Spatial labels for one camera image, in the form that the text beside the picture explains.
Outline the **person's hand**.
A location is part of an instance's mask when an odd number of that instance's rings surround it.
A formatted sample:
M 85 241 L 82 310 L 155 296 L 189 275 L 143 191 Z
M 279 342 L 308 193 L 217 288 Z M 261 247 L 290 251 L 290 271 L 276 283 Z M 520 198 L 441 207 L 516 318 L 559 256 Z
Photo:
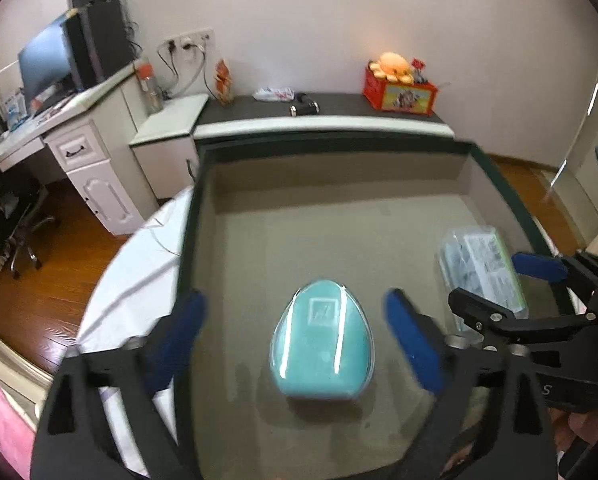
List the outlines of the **person's hand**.
M 553 423 L 558 460 L 562 459 L 576 438 L 589 445 L 598 441 L 598 411 L 585 414 L 569 413 L 558 408 L 548 411 Z

